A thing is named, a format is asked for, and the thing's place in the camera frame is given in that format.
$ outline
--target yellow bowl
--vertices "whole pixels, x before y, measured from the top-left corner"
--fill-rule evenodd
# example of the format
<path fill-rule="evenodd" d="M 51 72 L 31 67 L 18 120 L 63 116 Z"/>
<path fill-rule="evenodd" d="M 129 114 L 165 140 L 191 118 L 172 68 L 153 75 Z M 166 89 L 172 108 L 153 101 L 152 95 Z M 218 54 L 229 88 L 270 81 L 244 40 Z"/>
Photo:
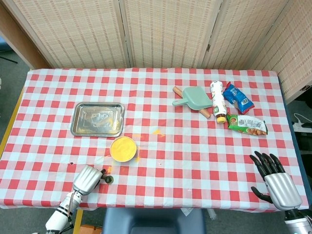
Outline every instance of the yellow bowl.
<path fill-rule="evenodd" d="M 116 138 L 111 144 L 110 153 L 114 160 L 127 162 L 132 159 L 137 152 L 137 145 L 130 137 L 121 136 Z"/>

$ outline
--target metal tray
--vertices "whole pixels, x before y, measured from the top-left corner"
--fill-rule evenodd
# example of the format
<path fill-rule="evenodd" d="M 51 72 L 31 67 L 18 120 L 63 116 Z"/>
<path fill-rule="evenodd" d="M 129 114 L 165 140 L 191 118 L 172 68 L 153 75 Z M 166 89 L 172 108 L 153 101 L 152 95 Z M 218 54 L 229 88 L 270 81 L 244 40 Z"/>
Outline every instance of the metal tray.
<path fill-rule="evenodd" d="M 75 107 L 70 131 L 74 136 L 117 137 L 125 107 L 118 102 L 80 102 Z"/>

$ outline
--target chair backrest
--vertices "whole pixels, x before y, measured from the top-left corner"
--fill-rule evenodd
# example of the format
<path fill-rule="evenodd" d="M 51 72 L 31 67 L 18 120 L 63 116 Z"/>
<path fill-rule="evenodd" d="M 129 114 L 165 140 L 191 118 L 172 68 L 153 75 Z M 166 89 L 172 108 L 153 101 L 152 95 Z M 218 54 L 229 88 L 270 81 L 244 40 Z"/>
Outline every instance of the chair backrest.
<path fill-rule="evenodd" d="M 5 42 L 5 40 L 0 37 L 0 51 L 8 51 L 12 50 L 12 48 Z"/>

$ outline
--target green dustpan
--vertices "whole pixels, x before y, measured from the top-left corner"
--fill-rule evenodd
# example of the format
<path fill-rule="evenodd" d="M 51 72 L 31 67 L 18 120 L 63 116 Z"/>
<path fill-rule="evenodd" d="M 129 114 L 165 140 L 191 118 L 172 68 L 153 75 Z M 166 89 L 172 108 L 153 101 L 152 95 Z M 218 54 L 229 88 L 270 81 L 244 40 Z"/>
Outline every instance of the green dustpan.
<path fill-rule="evenodd" d="M 201 110 L 213 105 L 205 90 L 199 86 L 187 87 L 182 92 L 183 98 L 173 101 L 173 106 L 187 104 L 193 110 Z"/>

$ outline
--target silver robotic hand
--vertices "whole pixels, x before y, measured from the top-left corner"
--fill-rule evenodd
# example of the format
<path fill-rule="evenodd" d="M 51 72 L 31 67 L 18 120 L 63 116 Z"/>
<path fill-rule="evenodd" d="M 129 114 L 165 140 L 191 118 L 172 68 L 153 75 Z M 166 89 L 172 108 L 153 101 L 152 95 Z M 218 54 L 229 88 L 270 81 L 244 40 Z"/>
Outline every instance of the silver robotic hand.
<path fill-rule="evenodd" d="M 98 171 L 97 169 L 86 165 L 75 178 L 73 183 L 73 191 L 59 205 L 57 210 L 46 222 L 46 234 L 61 234 L 74 227 L 71 216 L 82 202 L 82 196 L 88 195 L 99 184 L 103 178 L 106 183 L 111 184 L 114 180 L 111 175 L 105 175 L 106 171 Z"/>
<path fill-rule="evenodd" d="M 278 158 L 270 154 L 254 152 L 250 155 L 261 174 L 270 195 L 264 195 L 255 187 L 253 193 L 261 200 L 274 204 L 285 211 L 285 223 L 291 234 L 312 234 L 312 218 L 310 210 L 298 210 L 302 200 L 292 178 L 285 172 Z"/>

